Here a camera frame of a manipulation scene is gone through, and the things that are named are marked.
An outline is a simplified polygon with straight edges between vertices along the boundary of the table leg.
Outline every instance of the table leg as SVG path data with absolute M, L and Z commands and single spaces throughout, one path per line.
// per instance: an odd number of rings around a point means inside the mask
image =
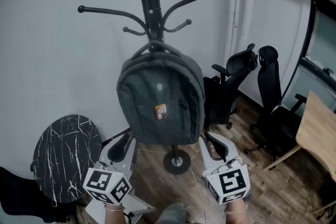
M 336 200 L 333 201 L 333 202 L 331 202 L 331 203 L 329 203 L 329 204 L 327 204 L 326 206 L 323 206 L 322 208 L 320 208 L 320 209 L 314 211 L 312 214 L 316 214 L 316 213 L 318 213 L 318 212 L 320 212 L 320 211 L 326 210 L 327 208 L 329 208 L 329 207 L 331 207 L 331 206 L 333 206 L 333 205 L 335 205 L 335 204 L 336 204 Z
M 301 149 L 300 145 L 296 145 L 294 148 L 292 148 L 289 152 L 287 152 L 284 156 L 281 156 L 280 158 L 278 158 L 275 162 L 271 163 L 270 165 L 268 165 L 266 168 L 264 168 L 264 171 L 276 166 L 277 164 L 283 162 L 285 159 L 287 159 L 288 157 L 290 157 L 291 155 L 293 155 L 296 151 L 298 151 L 299 149 Z

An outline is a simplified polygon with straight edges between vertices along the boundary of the black chair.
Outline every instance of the black chair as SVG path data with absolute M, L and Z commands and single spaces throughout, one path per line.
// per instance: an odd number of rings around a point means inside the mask
M 13 175 L 0 167 L 0 202 L 6 214 L 41 218 L 45 223 L 67 222 L 76 212 L 75 203 L 54 204 L 38 188 L 35 180 Z
M 258 66 L 257 56 L 252 51 L 255 44 L 229 58 L 226 69 L 219 65 L 212 68 L 220 72 L 221 78 L 204 78 L 205 88 L 205 128 L 210 124 L 226 124 L 231 129 L 230 115 L 237 111 L 238 87 L 247 75 Z
M 272 46 L 265 46 L 259 49 L 259 62 L 261 69 L 258 74 L 258 86 L 264 108 L 259 115 L 256 124 L 252 124 L 251 131 L 257 128 L 261 131 L 263 137 L 267 139 L 265 143 L 260 144 L 250 150 L 245 150 L 250 154 L 260 148 L 271 150 L 272 162 L 276 158 L 276 149 L 292 149 L 296 145 L 295 137 L 298 132 L 301 117 L 296 115 L 296 110 L 306 103 L 307 98 L 296 94 L 298 102 L 291 110 L 287 110 L 281 105 L 281 87 L 279 78 L 278 52 Z

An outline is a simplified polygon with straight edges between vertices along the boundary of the bracelet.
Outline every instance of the bracelet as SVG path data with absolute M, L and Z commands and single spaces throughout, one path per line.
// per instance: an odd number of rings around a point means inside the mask
M 248 205 L 245 205 L 245 208 L 243 211 L 227 211 L 226 208 L 224 210 L 224 213 L 227 214 L 227 215 L 235 215 L 235 214 L 240 214 L 240 213 L 244 213 L 248 208 Z
M 106 210 L 113 211 L 113 212 L 123 212 L 125 210 L 125 206 L 123 206 L 121 209 L 110 209 L 110 208 L 107 208 L 106 205 L 104 205 L 104 208 Z

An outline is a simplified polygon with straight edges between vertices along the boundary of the black and white marker cube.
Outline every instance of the black and white marker cube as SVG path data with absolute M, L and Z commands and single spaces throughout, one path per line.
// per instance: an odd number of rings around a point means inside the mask
M 207 188 L 220 205 L 244 198 L 250 190 L 250 180 L 246 165 L 229 169 L 222 173 L 208 175 L 206 181 Z
M 132 189 L 124 173 L 89 168 L 84 189 L 96 200 L 105 204 L 119 205 Z

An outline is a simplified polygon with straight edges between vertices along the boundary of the chair headrest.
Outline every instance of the chair headrest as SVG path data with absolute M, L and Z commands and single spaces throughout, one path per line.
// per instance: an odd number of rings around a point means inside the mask
M 246 50 L 243 50 L 235 55 L 232 55 L 226 64 L 226 70 L 231 76 L 244 72 L 253 71 L 258 66 L 257 57 L 252 51 L 256 45 L 248 45 Z
M 264 46 L 259 49 L 259 62 L 261 66 L 269 66 L 278 60 L 278 51 L 272 46 Z

